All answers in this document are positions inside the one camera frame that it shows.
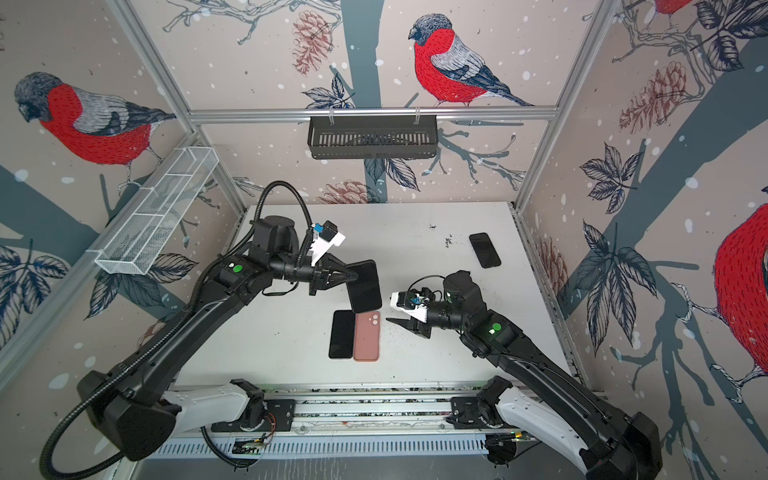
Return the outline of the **pink phone case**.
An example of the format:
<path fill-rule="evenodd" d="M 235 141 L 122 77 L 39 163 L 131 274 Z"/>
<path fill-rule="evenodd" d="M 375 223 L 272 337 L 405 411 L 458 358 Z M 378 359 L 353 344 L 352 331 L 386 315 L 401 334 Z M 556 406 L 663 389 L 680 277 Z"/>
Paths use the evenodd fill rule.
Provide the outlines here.
<path fill-rule="evenodd" d="M 379 312 L 356 315 L 353 359 L 357 362 L 374 362 L 380 353 L 381 316 Z"/>

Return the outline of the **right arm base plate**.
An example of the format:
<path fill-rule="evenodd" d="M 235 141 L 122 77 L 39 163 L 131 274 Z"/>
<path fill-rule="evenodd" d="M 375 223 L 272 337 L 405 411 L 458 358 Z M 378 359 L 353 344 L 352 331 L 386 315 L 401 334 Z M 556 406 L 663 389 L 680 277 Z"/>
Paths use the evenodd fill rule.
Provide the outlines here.
<path fill-rule="evenodd" d="M 450 399 L 450 411 L 444 420 L 457 430 L 524 431 L 518 425 L 505 422 L 500 416 L 501 400 L 494 405 L 494 417 L 482 414 L 481 402 L 475 396 L 457 396 Z"/>

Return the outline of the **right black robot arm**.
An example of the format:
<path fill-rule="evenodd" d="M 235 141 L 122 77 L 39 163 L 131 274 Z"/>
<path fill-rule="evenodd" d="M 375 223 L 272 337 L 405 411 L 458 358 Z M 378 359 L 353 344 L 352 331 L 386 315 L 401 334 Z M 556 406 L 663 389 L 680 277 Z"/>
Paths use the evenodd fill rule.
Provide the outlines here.
<path fill-rule="evenodd" d="M 394 324 L 423 338 L 455 330 L 476 358 L 506 372 L 489 380 L 477 408 L 490 427 L 518 427 L 568 459 L 588 479 L 654 479 L 663 461 L 657 425 L 599 398 L 551 361 L 523 330 L 487 307 L 469 272 L 443 279 L 443 291 L 408 288 L 390 297 L 404 313 Z"/>

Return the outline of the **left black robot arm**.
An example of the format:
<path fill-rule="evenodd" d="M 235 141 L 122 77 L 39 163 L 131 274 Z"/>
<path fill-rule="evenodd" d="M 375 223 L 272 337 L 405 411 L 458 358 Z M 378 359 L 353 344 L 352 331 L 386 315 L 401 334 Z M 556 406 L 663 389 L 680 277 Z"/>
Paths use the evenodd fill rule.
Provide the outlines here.
<path fill-rule="evenodd" d="M 356 280 L 356 273 L 329 252 L 344 240 L 334 223 L 310 226 L 305 238 L 308 244 L 301 246 L 289 218 L 254 221 L 248 235 L 203 275 L 178 317 L 109 373 L 92 372 L 80 382 L 91 423 L 121 454 L 144 459 L 172 436 L 197 427 L 262 424 L 264 393 L 247 380 L 192 393 L 171 394 L 168 388 L 213 333 L 273 281 L 305 283 L 315 294 Z"/>

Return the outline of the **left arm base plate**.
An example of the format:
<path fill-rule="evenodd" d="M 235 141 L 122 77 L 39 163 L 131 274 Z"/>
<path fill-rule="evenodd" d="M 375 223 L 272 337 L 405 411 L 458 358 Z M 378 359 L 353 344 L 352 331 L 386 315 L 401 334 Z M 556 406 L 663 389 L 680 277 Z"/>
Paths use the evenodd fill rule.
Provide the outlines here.
<path fill-rule="evenodd" d="M 289 432 L 295 408 L 293 399 L 267 399 L 253 412 L 246 410 L 234 421 L 214 423 L 209 430 L 214 433 Z"/>

